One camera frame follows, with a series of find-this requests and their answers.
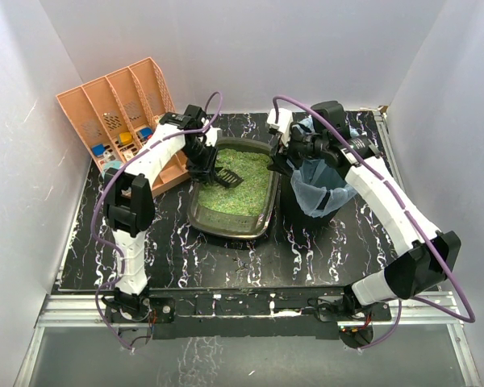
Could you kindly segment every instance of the white wall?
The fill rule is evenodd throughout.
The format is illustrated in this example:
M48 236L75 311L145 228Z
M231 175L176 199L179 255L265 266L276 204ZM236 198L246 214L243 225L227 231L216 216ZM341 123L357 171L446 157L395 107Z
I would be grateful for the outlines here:
M265 111L389 104L444 0L41 2L83 81L152 56L178 109L221 89L224 111Z
M0 1L0 386L15 381L89 164L55 99L80 83L38 0Z
M407 192L462 241L455 273L484 381L484 1L450 0L394 97L389 128Z

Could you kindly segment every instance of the orange plastic organizer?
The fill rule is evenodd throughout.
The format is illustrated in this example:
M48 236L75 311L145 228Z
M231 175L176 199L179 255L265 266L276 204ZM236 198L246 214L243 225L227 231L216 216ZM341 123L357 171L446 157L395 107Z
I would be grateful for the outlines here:
M152 58L59 94L57 101L101 171L106 153L96 156L93 147L102 145L109 161L125 163L147 141L140 131L150 127L154 132L160 117L175 111L163 73ZM124 144L119 135L127 133L132 140ZM186 157L179 152L161 171L152 194L161 194L188 177Z

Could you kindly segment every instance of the plastic bag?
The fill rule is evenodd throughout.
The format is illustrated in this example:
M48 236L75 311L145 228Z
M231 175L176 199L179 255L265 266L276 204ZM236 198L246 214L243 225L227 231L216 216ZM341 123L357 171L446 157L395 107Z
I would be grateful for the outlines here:
M301 121L301 124L314 131L311 117ZM350 135L356 137L359 133L350 127ZM312 218L326 216L340 209L357 194L357 191L346 183L335 169L328 167L324 160L304 160L301 168L293 171L290 184L302 211ZM329 198L326 205L319 208L327 194Z

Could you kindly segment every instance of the marble tabletop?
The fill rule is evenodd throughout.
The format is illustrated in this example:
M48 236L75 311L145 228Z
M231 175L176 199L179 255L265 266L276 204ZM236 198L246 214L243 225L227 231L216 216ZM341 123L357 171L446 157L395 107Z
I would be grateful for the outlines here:
M270 143L266 117L222 114L215 125L225 136ZM384 151L373 111L349 111L347 119ZM112 250L90 235L101 190L102 178L92 163L54 293L94 291L115 277ZM377 272L395 257L388 234L358 195L322 227L292 223L282 216L277 200L264 236L235 241L204 234L188 223L191 190L186 181L154 199L156 219L145 240L145 269L152 289L347 285ZM102 215L98 227L100 236L113 240Z

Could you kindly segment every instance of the green litter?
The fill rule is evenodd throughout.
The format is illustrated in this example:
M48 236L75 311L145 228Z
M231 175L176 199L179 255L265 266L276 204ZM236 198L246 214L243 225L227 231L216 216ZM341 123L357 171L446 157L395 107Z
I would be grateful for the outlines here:
M258 216L264 209L269 185L269 156L263 153L238 152L221 149L215 167L230 169L244 179L235 188L219 184L203 185L198 204L213 211L229 215Z

